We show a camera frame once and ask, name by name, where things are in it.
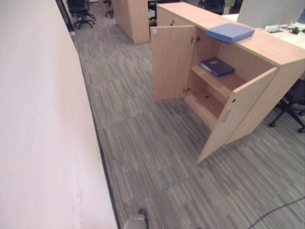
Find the door hinge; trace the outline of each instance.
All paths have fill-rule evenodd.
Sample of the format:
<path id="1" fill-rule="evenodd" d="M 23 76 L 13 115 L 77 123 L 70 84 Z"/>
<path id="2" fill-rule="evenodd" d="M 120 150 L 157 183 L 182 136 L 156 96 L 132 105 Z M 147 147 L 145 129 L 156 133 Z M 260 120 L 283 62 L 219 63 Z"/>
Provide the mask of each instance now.
<path id="1" fill-rule="evenodd" d="M 189 92 L 191 89 L 190 88 L 183 88 L 183 92 Z"/>
<path id="2" fill-rule="evenodd" d="M 197 37 L 197 38 L 192 37 L 191 38 L 191 44 L 193 44 L 194 42 L 198 42 L 198 41 L 200 41 L 200 37 Z"/>

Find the white wall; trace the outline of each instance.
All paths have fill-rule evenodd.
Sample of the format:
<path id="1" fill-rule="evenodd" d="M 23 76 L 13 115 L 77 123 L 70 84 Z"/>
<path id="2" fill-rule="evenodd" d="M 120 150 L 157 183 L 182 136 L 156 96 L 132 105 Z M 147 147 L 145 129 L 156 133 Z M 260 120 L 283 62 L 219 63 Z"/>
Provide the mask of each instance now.
<path id="1" fill-rule="evenodd" d="M 56 2 L 2 0 L 0 28 L 0 229 L 116 228 Z"/>

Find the book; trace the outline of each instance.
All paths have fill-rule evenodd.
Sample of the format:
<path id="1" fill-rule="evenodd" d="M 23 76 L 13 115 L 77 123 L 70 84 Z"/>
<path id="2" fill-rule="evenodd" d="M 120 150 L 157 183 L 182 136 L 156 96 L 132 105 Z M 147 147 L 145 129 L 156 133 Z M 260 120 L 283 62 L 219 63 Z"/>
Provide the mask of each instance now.
<path id="1" fill-rule="evenodd" d="M 254 31 L 255 29 L 249 27 L 227 23 L 207 29 L 205 35 L 221 42 L 231 44 L 252 36 Z"/>
<path id="2" fill-rule="evenodd" d="M 235 71 L 233 67 L 218 58 L 201 61 L 200 65 L 216 77 L 231 74 Z"/>

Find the chair wheel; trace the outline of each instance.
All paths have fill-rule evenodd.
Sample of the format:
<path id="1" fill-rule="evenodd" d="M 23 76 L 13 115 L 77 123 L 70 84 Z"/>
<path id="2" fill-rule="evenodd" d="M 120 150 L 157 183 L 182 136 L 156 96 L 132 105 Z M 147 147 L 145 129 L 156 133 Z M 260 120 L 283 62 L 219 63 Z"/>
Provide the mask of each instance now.
<path id="1" fill-rule="evenodd" d="M 276 123 L 269 123 L 269 127 L 276 127 Z"/>
<path id="2" fill-rule="evenodd" d="M 301 129 L 297 130 L 299 133 L 305 133 L 305 127 L 302 127 Z"/>

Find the gray striped carpet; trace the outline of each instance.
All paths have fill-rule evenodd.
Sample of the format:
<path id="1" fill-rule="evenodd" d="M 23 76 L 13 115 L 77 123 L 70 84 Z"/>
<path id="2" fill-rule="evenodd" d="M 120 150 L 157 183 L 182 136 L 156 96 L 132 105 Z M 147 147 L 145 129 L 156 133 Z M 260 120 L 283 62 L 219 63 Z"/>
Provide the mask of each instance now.
<path id="1" fill-rule="evenodd" d="M 150 44 L 134 45 L 91 5 L 97 21 L 73 37 L 113 190 L 119 223 L 146 208 L 151 229 L 246 229 L 305 195 L 304 134 L 272 111 L 251 134 L 196 159 L 210 133 L 182 99 L 154 101 Z M 305 201 L 255 229 L 303 229 Z"/>

